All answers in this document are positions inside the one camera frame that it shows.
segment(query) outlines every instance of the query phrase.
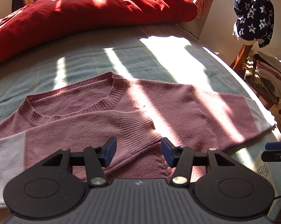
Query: wooden chair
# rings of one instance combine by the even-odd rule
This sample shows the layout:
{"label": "wooden chair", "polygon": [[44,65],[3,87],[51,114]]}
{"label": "wooden chair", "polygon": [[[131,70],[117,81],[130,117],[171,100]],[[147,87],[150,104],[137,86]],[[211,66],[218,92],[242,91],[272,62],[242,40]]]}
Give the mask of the wooden chair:
{"label": "wooden chair", "polygon": [[[233,61],[233,63],[230,65],[230,67],[239,75],[240,78],[244,79],[245,76],[245,63],[247,62],[247,57],[249,52],[251,51],[252,45],[244,45],[242,46],[240,52],[238,53],[237,57]],[[256,91],[256,96],[259,97],[261,96],[265,102],[267,103],[265,105],[266,109],[270,109],[273,105],[274,102],[265,94],[263,94],[261,91],[259,91],[253,83],[248,83],[255,91]]]}

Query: stack of clothes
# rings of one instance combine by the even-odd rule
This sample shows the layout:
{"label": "stack of clothes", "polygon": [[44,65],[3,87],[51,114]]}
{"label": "stack of clothes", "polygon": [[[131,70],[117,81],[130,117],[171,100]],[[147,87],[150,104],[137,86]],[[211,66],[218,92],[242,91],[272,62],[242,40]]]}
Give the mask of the stack of clothes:
{"label": "stack of clothes", "polygon": [[269,53],[258,52],[248,58],[245,81],[268,96],[275,104],[281,99],[281,60]]}

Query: ribbed cuff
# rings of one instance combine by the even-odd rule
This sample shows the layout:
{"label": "ribbed cuff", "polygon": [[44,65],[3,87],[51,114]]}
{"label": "ribbed cuff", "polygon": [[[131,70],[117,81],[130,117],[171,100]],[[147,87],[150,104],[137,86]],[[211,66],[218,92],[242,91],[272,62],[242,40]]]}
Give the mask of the ribbed cuff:
{"label": "ribbed cuff", "polygon": [[[98,82],[101,80],[112,80],[113,81],[113,85],[111,87],[111,90],[109,91],[109,94],[105,98],[102,98],[97,103],[90,105],[89,107],[86,107],[80,111],[72,112],[72,113],[66,114],[66,115],[46,116],[46,115],[42,115],[42,114],[38,113],[37,111],[35,111],[35,109],[31,105],[32,101],[44,99],[46,97],[56,95],[60,92],[66,92],[68,90],[71,90],[71,89],[74,89],[77,87],[81,87],[81,86],[85,86],[88,84],[92,84],[92,83],[95,83],[95,82]],[[115,75],[113,72],[109,71],[107,73],[101,74],[94,78],[90,78],[90,79],[87,79],[87,80],[84,80],[84,81],[81,81],[78,83],[74,83],[69,86],[57,89],[57,90],[29,95],[25,98],[23,103],[19,106],[18,111],[19,111],[19,114],[22,115],[31,125],[39,126],[39,125],[43,125],[43,124],[46,124],[46,123],[49,123],[49,122],[52,122],[55,120],[64,119],[64,118],[79,115],[79,114],[95,112],[95,111],[111,110],[122,97],[122,94],[125,90],[126,85],[127,85],[126,80],[122,76]]]}
{"label": "ribbed cuff", "polygon": [[162,136],[146,111],[119,112],[118,119],[126,147],[133,155],[140,155],[160,144]]}

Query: folded clothes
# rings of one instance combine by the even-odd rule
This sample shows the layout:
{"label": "folded clothes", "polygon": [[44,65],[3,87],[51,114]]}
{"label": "folded clothes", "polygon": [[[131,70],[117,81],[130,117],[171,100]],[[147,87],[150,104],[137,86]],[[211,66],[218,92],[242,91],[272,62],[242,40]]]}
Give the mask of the folded clothes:
{"label": "folded clothes", "polygon": [[0,63],[78,31],[189,22],[197,9],[192,0],[37,0],[0,19]]}
{"label": "folded clothes", "polygon": [[281,99],[281,81],[277,79],[271,72],[258,68],[259,76],[268,80],[274,87],[274,96]]}
{"label": "folded clothes", "polygon": [[278,60],[275,56],[270,53],[262,53],[258,51],[259,57],[264,60],[264,62],[268,63],[270,66],[274,67],[277,71],[281,73],[281,60]]}
{"label": "folded clothes", "polygon": [[261,62],[259,60],[256,60],[256,67],[271,72],[277,79],[279,79],[281,81],[281,73],[279,71],[277,71],[274,67],[271,67],[271,66],[267,65],[266,63]]}
{"label": "folded clothes", "polygon": [[265,81],[260,77],[253,60],[251,60],[250,58],[248,58],[246,64],[244,80],[248,84],[253,83],[260,92],[269,97],[275,104],[279,102],[279,98],[274,95],[274,86],[270,81]]}

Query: metal screw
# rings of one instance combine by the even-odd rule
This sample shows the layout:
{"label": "metal screw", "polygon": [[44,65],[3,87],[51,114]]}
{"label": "metal screw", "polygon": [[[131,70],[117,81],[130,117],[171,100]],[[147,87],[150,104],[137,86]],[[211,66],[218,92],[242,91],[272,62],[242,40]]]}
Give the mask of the metal screw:
{"label": "metal screw", "polygon": [[177,176],[173,178],[173,182],[175,184],[185,184],[187,183],[187,178],[183,177],[183,176]]}
{"label": "metal screw", "polygon": [[103,185],[106,183],[106,180],[101,177],[96,177],[96,178],[91,179],[91,183],[94,185]]}

